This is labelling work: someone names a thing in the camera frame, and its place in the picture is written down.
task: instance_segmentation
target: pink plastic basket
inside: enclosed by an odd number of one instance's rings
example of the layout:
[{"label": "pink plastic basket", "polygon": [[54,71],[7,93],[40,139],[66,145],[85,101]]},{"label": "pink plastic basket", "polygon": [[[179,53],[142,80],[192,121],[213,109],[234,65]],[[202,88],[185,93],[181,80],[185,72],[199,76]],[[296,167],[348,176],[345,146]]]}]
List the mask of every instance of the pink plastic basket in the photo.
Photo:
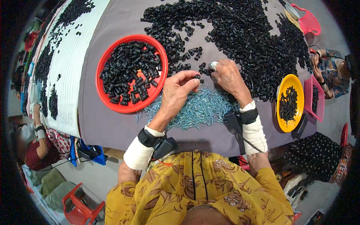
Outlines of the pink plastic basket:
[{"label": "pink plastic basket", "polygon": [[[316,114],[312,111],[312,85],[315,85],[319,91],[318,108]],[[307,79],[304,84],[304,109],[306,109],[316,119],[323,121],[324,117],[324,105],[325,105],[325,93],[321,88],[316,78],[311,75],[310,79]]]}]

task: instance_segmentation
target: red plate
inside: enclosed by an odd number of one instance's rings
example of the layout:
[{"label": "red plate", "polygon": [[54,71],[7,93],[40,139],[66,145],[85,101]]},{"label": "red plate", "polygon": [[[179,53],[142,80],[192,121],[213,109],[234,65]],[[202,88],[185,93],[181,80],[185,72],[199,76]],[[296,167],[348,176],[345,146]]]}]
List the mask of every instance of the red plate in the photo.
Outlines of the red plate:
[{"label": "red plate", "polygon": [[[159,71],[160,77],[155,79],[155,81],[158,83],[158,86],[153,87],[151,85],[151,88],[148,89],[149,97],[143,102],[139,101],[135,105],[133,105],[131,102],[129,102],[128,106],[123,106],[120,104],[118,104],[118,105],[113,104],[110,102],[110,99],[108,97],[109,95],[105,94],[105,92],[103,90],[103,80],[100,79],[99,76],[101,74],[101,71],[103,71],[103,69],[104,69],[104,65],[105,65],[106,61],[108,60],[108,58],[110,58],[111,53],[114,51],[114,48],[116,48],[118,45],[120,45],[122,43],[128,43],[131,41],[145,42],[156,48],[155,54],[160,55],[161,63],[162,63],[162,71]],[[115,112],[119,112],[119,113],[132,113],[132,112],[135,112],[135,111],[138,111],[138,110],[144,108],[158,96],[162,87],[164,86],[165,79],[167,76],[167,70],[168,70],[167,63],[168,62],[167,62],[167,55],[166,55],[165,49],[162,47],[162,45],[157,40],[155,40],[154,38],[152,38],[150,36],[142,35],[142,34],[129,35],[129,36],[123,37],[123,38],[115,41],[115,43],[113,43],[104,52],[103,56],[101,57],[101,59],[99,61],[98,67],[96,69],[95,85],[96,85],[96,90],[98,91],[98,95],[99,95],[101,101],[103,101],[103,103],[108,108],[114,110]],[[138,76],[143,77],[144,80],[146,79],[145,76],[143,75],[143,73],[141,72],[141,70],[138,71]]]}]

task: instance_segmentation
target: patterned shirt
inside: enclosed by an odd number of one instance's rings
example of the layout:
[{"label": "patterned shirt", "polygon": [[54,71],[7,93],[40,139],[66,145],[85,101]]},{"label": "patterned shirt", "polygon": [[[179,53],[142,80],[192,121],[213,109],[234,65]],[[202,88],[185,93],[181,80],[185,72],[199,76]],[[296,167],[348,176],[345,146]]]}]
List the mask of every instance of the patterned shirt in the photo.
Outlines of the patterned shirt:
[{"label": "patterned shirt", "polygon": [[293,210],[271,168],[252,177],[227,158],[210,152],[167,157],[138,182],[110,190],[105,224],[181,224],[201,204],[220,211],[233,224],[288,224]]},{"label": "patterned shirt", "polygon": [[319,69],[323,75],[323,78],[326,84],[329,86],[329,89],[333,89],[334,97],[340,97],[349,93],[349,84],[350,77],[349,74],[343,74],[338,69],[341,64],[345,62],[340,54],[340,52],[335,50],[326,49],[325,52],[321,51],[326,59],[322,59],[322,62],[319,63]]}]

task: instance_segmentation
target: yellow plate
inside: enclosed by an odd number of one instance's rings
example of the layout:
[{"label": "yellow plate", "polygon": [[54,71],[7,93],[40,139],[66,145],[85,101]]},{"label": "yellow plate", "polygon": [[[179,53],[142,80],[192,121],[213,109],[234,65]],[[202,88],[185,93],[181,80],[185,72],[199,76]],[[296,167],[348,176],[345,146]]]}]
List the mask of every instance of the yellow plate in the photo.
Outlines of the yellow plate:
[{"label": "yellow plate", "polygon": [[[286,97],[286,90],[291,86],[293,86],[297,92],[297,101],[296,101],[297,111],[294,116],[294,120],[289,120],[288,123],[286,124],[284,119],[280,119],[280,114],[279,114],[280,98],[281,98],[281,93],[284,93],[284,96]],[[300,122],[303,110],[304,110],[304,90],[302,89],[301,82],[299,78],[297,78],[297,76],[295,76],[294,74],[288,74],[280,84],[278,100],[276,102],[276,115],[278,118],[278,123],[280,128],[284,132],[291,132],[292,130],[294,130],[295,127]]]}]

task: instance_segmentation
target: gray tablecloth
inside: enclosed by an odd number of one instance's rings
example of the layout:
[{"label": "gray tablecloth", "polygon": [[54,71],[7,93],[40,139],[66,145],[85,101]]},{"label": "gray tablecloth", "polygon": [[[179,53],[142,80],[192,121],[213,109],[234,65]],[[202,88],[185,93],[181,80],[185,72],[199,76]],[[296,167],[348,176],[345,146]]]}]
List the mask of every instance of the gray tablecloth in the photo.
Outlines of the gray tablecloth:
[{"label": "gray tablecloth", "polygon": [[[104,51],[116,40],[131,34],[145,34],[144,27],[151,26],[150,23],[140,22],[146,8],[167,2],[173,3],[174,1],[111,0],[104,11],[85,55],[80,81],[79,125],[81,138],[86,144],[126,150],[139,130],[147,124],[145,118],[140,119],[139,123],[135,124],[134,114],[114,112],[102,103],[95,87],[96,67]],[[263,3],[263,7],[265,6],[268,8],[265,14],[274,27],[270,33],[279,35],[279,30],[275,24],[275,20],[278,19],[276,13],[283,13],[284,8],[278,0],[269,0],[266,5]],[[186,50],[199,46],[204,49],[199,61],[193,59],[186,61],[186,63],[191,63],[193,70],[198,70],[198,66],[202,62],[209,63],[226,58],[224,54],[217,50],[214,43],[205,42],[204,37],[208,31],[212,30],[212,25],[205,20],[201,22],[205,25],[205,29],[195,28],[194,35],[185,44]],[[184,31],[180,34],[182,37],[186,36]],[[301,69],[298,65],[297,70],[302,83],[310,78],[307,69]],[[202,75],[202,78],[205,79],[206,84],[213,87],[213,82],[209,77]],[[293,141],[290,133],[283,133],[279,128],[276,128],[277,120],[273,116],[273,104],[260,100],[256,102],[256,107],[258,108],[269,148]],[[230,157],[238,156],[241,152],[244,152],[243,142],[236,140],[232,134],[233,130],[233,123],[231,122],[229,124],[215,123],[213,126],[201,126],[200,130],[192,128],[181,131],[172,128],[167,135],[174,137],[182,150],[198,149]],[[312,135],[315,131],[316,122],[308,122],[302,138]]]}]

